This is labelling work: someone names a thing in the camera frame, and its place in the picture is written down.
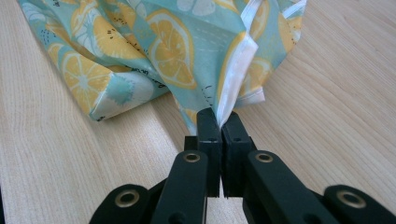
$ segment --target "wooden table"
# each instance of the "wooden table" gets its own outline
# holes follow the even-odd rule
[[[301,42],[237,112],[306,186],[347,184],[396,213],[396,3],[311,0]],[[84,116],[16,1],[0,7],[0,183],[7,223],[87,223],[114,188],[167,177],[188,134],[166,94],[103,122]],[[207,223],[246,223],[209,199]]]

